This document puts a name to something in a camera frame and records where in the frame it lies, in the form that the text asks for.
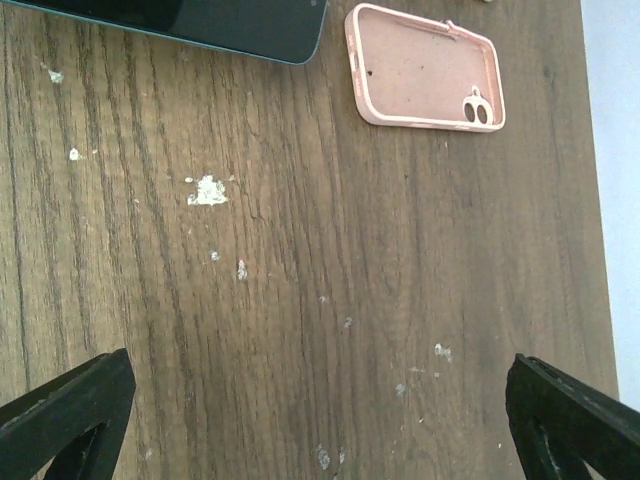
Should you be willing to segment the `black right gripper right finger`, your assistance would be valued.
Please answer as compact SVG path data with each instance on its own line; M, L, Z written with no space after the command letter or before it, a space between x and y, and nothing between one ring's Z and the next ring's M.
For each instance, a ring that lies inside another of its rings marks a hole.
M639 477L639 413L550 364L518 353L505 406L526 478Z

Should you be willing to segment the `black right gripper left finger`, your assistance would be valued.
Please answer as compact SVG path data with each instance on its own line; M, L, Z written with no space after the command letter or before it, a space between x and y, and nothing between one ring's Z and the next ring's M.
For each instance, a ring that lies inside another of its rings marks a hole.
M1 477L110 479L136 381L126 349L104 353L1 407Z

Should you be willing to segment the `pink phone case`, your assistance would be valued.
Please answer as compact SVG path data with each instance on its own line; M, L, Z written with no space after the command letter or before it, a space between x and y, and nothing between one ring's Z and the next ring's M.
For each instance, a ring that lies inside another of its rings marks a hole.
M371 3L344 22L357 110L372 125L491 133L506 108L488 38Z

